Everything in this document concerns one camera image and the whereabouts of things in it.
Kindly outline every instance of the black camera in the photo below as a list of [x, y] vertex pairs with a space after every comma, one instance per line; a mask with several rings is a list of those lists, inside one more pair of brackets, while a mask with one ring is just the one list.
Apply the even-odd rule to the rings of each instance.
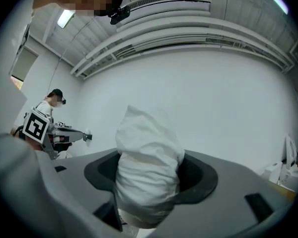
[[118, 8], [114, 10], [112, 13], [108, 15], [110, 17], [110, 24], [116, 25], [118, 22], [124, 20], [125, 18], [128, 18], [130, 15], [130, 7], [128, 5]]

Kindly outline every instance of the window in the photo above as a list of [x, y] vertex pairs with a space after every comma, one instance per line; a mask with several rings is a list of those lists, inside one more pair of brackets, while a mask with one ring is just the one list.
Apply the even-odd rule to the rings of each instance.
[[11, 76], [11, 80], [13, 81], [13, 83], [17, 86], [17, 88], [19, 88], [19, 90], [21, 90], [21, 87], [22, 87], [22, 84], [23, 84], [23, 81], [16, 78], [16, 77], [13, 77]]
[[12, 76], [23, 82], [37, 57], [38, 56], [36, 54], [24, 48], [15, 63]]

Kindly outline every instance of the black cap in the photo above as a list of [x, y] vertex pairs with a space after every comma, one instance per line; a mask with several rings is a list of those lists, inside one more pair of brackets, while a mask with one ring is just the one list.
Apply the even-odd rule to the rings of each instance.
[[63, 93], [60, 89], [54, 89], [52, 92], [55, 93], [57, 96], [63, 98]]

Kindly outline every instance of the white cloth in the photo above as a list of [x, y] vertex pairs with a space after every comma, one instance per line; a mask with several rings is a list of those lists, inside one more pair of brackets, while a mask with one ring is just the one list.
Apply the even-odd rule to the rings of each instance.
[[173, 208], [169, 200], [177, 194], [184, 149], [163, 110], [132, 106], [118, 127], [116, 143], [121, 158], [115, 193], [121, 217], [130, 225], [153, 228]]
[[56, 158], [57, 160], [60, 160], [60, 159], [67, 159], [67, 158], [71, 158], [71, 154], [67, 151], [62, 151], [62, 152], [59, 152], [58, 154], [58, 157]]
[[36, 109], [44, 114], [52, 116], [53, 108], [47, 101], [41, 101]]

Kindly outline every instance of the white pipe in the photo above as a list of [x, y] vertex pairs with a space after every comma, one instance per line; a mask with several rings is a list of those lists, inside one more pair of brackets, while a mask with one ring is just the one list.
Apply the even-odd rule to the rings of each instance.
[[107, 40], [103, 41], [95, 49], [93, 49], [91, 52], [89, 52], [83, 58], [84, 61], [80, 61], [71, 70], [71, 74], [73, 74], [86, 61], [86, 59], [91, 58], [94, 54], [101, 51], [104, 47], [107, 47], [109, 44], [112, 44], [122, 38], [126, 38], [129, 35], [135, 35], [140, 31], [146, 31], [153, 27], [168, 26], [169, 24], [174, 24], [174, 23], [208, 23], [208, 24], [221, 25], [221, 26], [235, 29], [237, 31], [248, 34], [248, 35], [260, 40], [261, 42], [269, 45], [270, 47], [272, 47], [276, 51], [278, 51], [283, 57], [285, 57], [291, 64], [294, 64], [294, 62], [289, 58], [289, 56], [285, 52], [283, 52], [279, 47], [277, 47], [271, 41], [267, 40], [266, 38], [259, 35], [258, 33], [255, 33], [254, 31], [247, 29], [246, 27], [243, 27], [243, 26], [240, 26], [240, 25], [237, 25], [235, 23], [231, 23], [231, 22], [228, 22], [225, 20], [216, 19], [216, 18], [209, 18], [209, 17], [202, 17], [202, 16], [180, 16], [180, 17], [160, 18], [160, 19], [155, 19], [152, 21], [144, 22], [144, 23], [141, 23], [134, 27], [128, 28], [120, 33], [117, 33], [117, 34], [109, 37]]
[[135, 25], [154, 20], [159, 18], [167, 18], [167, 17], [181, 17], [181, 16], [210, 16], [211, 13], [205, 10], [173, 10], [173, 11], [165, 11], [160, 13], [155, 13], [152, 15], [148, 15], [142, 18], [135, 19], [130, 21], [117, 29], [117, 33], [122, 32], [123, 30], [133, 27]]
[[295, 59], [295, 61], [298, 63], [298, 59], [297, 57], [294, 55], [294, 50], [295, 48], [298, 46], [298, 40], [295, 42], [295, 44], [293, 45], [293, 47], [290, 49], [289, 53], [292, 55], [292, 57]]
[[[177, 43], [185, 43], [186, 40], [183, 40], [181, 41], [180, 39], [184, 39], [184, 38], [192, 38], [192, 37], [196, 37], [196, 38], [208, 38], [208, 39], [217, 39], [217, 40], [225, 40], [225, 41], [234, 41], [230, 38], [224, 38], [224, 37], [220, 37], [220, 36], [212, 36], [212, 35], [181, 35], [181, 36], [172, 36], [172, 37], [165, 37], [165, 38], [160, 38], [158, 41], [159, 42], [162, 42], [162, 41], [167, 41], [167, 40], [170, 40], [170, 41], [178, 41]], [[125, 55], [128, 55], [128, 53], [130, 52], [133, 52], [133, 49], [147, 49], [147, 47], [151, 46], [151, 44], [157, 42], [157, 40], [152, 40], [152, 41], [147, 41], [145, 43], [141, 43], [141, 44], [136, 44], [136, 45], [133, 45], [131, 48], [129, 49], [126, 49], [124, 51], [121, 51], [120, 53], [117, 54], [118, 57], [121, 57], [121, 56], [125, 56]]]
[[162, 30], [157, 30], [157, 31], [153, 31], [153, 32], [149, 32], [149, 33], [145, 33], [142, 35], [139, 35], [137, 37], [134, 37], [132, 39], [129, 39], [123, 43], [120, 43], [116, 46], [114, 46], [113, 48], [105, 51], [104, 53], [100, 54], [98, 57], [96, 57], [94, 60], [92, 60], [90, 63], [88, 63], [87, 65], [85, 65], [81, 70], [78, 71], [78, 73], [76, 74], [76, 77], [78, 77], [79, 75], [81, 75], [84, 71], [86, 71], [89, 67], [93, 66], [95, 63], [97, 63], [98, 61], [100, 61], [101, 59], [103, 59], [104, 57], [110, 55], [111, 53], [122, 49], [128, 45], [132, 45], [135, 43], [139, 43], [142, 41], [146, 41], [146, 40], [150, 40], [152, 38], [158, 38], [158, 37], [165, 37], [165, 36], [173, 36], [173, 35], [180, 35], [180, 34], [217, 34], [217, 35], [224, 35], [224, 36], [228, 36], [228, 37], [232, 37], [241, 41], [244, 41], [246, 43], [249, 43], [261, 50], [264, 50], [265, 52], [271, 54], [272, 56], [274, 56], [275, 58], [277, 58], [278, 60], [280, 60], [281, 62], [285, 63], [286, 65], [287, 62], [279, 57], [277, 54], [275, 54], [274, 52], [272, 52], [270, 49], [266, 48], [265, 46], [258, 44], [257, 42], [250, 40], [244, 36], [238, 35], [238, 34], [233, 34], [224, 30], [219, 30], [219, 29], [213, 29], [213, 28], [207, 28], [207, 27], [176, 27], [176, 28], [171, 28], [171, 29], [162, 29]]
[[287, 69], [283, 70], [283, 73], [286, 74], [288, 71], [290, 71], [294, 67], [294, 64], [289, 66]]
[[234, 50], [234, 51], [240, 51], [240, 52], [243, 52], [243, 53], [248, 53], [248, 54], [251, 54], [251, 55], [254, 55], [254, 56], [257, 56], [257, 57], [261, 57], [263, 59], [266, 59], [272, 63], [274, 63], [275, 65], [277, 65], [281, 70], [283, 69], [283, 67], [278, 64], [277, 62], [275, 62], [274, 60], [266, 57], [266, 56], [263, 56], [259, 53], [254, 53], [252, 51], [249, 51], [249, 50], [244, 50], [244, 49], [239, 49], [239, 48], [233, 48], [233, 47], [227, 47], [227, 46], [222, 46], [222, 45], [205, 45], [205, 44], [193, 44], [193, 45], [179, 45], [179, 46], [171, 46], [171, 47], [165, 47], [165, 48], [159, 48], [159, 49], [154, 49], [154, 50], [150, 50], [150, 51], [145, 51], [145, 52], [141, 52], [141, 53], [138, 53], [138, 54], [135, 54], [133, 56], [130, 56], [130, 57], [127, 57], [127, 58], [124, 58], [124, 59], [121, 59], [121, 60], [118, 60], [114, 63], [111, 63], [111, 64], [108, 64], [106, 65], [105, 67], [91, 73], [90, 75], [88, 75], [87, 77], [84, 78], [84, 80], [102, 72], [103, 70], [111, 67], [111, 66], [114, 66], [118, 63], [121, 63], [121, 62], [124, 62], [124, 61], [127, 61], [127, 60], [130, 60], [130, 59], [133, 59], [133, 58], [136, 58], [136, 57], [139, 57], [139, 56], [142, 56], [142, 55], [148, 55], [148, 54], [153, 54], [153, 53], [159, 53], [159, 52], [163, 52], [163, 51], [170, 51], [170, 50], [178, 50], [178, 49], [193, 49], [193, 48], [216, 48], [216, 49], [228, 49], [228, 50]]

